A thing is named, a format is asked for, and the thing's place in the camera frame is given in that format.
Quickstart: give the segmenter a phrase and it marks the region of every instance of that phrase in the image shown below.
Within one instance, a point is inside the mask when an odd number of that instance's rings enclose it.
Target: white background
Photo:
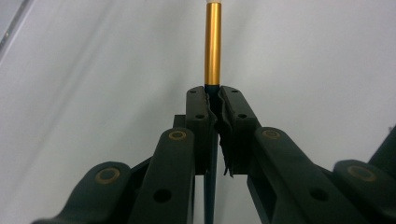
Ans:
[[[224,0],[222,18],[221,83],[263,126],[328,169],[369,160],[396,123],[395,1]],[[34,1],[0,58],[0,223],[53,217],[94,165],[150,157],[203,85],[204,43],[204,0]],[[260,223],[246,177],[218,169],[215,223]]]

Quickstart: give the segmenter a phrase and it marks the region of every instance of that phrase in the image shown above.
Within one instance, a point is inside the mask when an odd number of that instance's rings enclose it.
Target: brass rod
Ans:
[[[206,5],[205,84],[220,84],[221,3]]]

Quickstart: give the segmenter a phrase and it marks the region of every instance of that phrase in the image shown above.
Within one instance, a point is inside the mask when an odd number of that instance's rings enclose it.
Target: screw hole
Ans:
[[[155,202],[166,203],[172,198],[172,192],[169,189],[159,189],[153,196]]]
[[[329,200],[329,194],[323,189],[311,189],[309,194],[311,197],[321,202],[326,202]]]

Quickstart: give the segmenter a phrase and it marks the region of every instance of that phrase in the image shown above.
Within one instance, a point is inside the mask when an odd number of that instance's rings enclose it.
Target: metal rod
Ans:
[[[221,3],[206,5],[205,84],[220,84]]]

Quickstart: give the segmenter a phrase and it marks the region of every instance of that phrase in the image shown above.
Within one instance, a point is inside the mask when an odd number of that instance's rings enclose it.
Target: round hole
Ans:
[[[96,174],[95,180],[99,184],[110,184],[117,180],[120,176],[120,170],[115,167],[105,168]]]
[[[329,194],[323,189],[311,189],[309,194],[311,197],[321,202],[326,202],[329,200]]]
[[[153,197],[157,203],[166,203],[172,198],[172,193],[169,189],[159,189],[155,191]]]

